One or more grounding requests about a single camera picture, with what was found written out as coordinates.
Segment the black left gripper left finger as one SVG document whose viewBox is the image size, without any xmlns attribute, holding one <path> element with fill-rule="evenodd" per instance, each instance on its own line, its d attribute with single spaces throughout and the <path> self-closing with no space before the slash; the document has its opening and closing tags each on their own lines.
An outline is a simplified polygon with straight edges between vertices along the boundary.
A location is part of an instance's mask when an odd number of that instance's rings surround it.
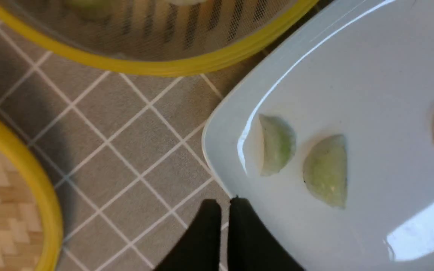
<svg viewBox="0 0 434 271">
<path fill-rule="evenodd" d="M 156 271 L 218 271 L 222 209 L 204 199 L 186 232 L 155 268 Z"/>
</svg>

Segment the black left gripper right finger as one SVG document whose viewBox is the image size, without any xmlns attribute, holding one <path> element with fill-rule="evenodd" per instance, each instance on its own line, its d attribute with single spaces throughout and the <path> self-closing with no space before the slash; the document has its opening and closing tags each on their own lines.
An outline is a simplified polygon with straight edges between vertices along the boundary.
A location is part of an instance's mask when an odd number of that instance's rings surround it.
<svg viewBox="0 0 434 271">
<path fill-rule="evenodd" d="M 245 198 L 230 200 L 229 271 L 303 271 L 280 245 Z"/>
</svg>

